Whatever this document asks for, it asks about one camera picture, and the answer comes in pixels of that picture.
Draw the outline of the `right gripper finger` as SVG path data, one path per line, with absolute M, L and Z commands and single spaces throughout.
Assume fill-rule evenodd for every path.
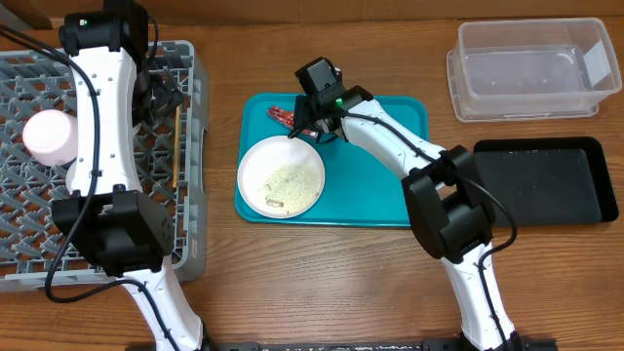
M 340 129 L 339 121 L 316 121 L 314 125 L 317 130 L 315 138 L 317 144 L 330 143 L 338 138 L 336 132 Z
M 289 131 L 288 138 L 295 138 L 301 134 L 308 136 L 310 134 L 311 117 L 310 98 L 297 96 L 292 117 L 292 129 Z

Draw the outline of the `red snack wrapper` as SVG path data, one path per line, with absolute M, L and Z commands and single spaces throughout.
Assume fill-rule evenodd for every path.
M 269 107 L 267 109 L 267 115 L 270 118 L 279 122 L 281 125 L 289 128 L 290 130 L 293 129 L 294 113 L 292 111 L 288 111 L 288 110 L 278 107 L 277 105 L 273 105 L 272 107 Z M 303 130 L 301 134 L 310 138 L 316 138 L 319 135 L 317 132 L 310 131 L 310 130 Z

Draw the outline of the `wooden chopstick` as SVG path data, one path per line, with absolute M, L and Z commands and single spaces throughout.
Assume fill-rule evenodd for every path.
M 180 136 L 180 117 L 181 107 L 180 105 L 175 110 L 175 138 L 174 138 L 174 156 L 173 156 L 173 189 L 177 190 L 178 185 L 178 172 L 179 172 L 179 136 Z

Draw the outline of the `pink white bowl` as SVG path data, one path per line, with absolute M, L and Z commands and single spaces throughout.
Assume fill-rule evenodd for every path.
M 42 110 L 28 119 L 22 140 L 38 163 L 49 167 L 65 165 L 77 156 L 77 119 L 56 109 Z

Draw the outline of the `grey green bowl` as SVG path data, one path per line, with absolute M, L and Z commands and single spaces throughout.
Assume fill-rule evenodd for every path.
M 73 192 L 72 181 L 75 176 L 75 171 L 76 171 L 76 162 L 73 162 L 67 169 L 67 173 L 65 176 L 65 187 L 69 194 Z

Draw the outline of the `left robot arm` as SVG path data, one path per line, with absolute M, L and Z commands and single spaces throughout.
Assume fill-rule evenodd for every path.
M 110 282 L 134 299 L 159 350 L 200 350 L 205 328 L 174 272 L 173 217 L 142 190 L 133 128 L 151 113 L 148 14 L 134 1 L 66 16 L 59 29 L 77 97 L 77 153 L 70 195 L 52 204 L 54 225 Z

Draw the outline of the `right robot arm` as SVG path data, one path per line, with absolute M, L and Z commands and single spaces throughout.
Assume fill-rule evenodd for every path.
M 500 203 L 483 186 L 473 155 L 412 133 L 366 90 L 325 90 L 296 98 L 292 137 L 309 130 L 366 150 L 401 181 L 409 224 L 420 246 L 444 265 L 471 350 L 520 350 L 524 344 L 500 296 L 491 227 Z

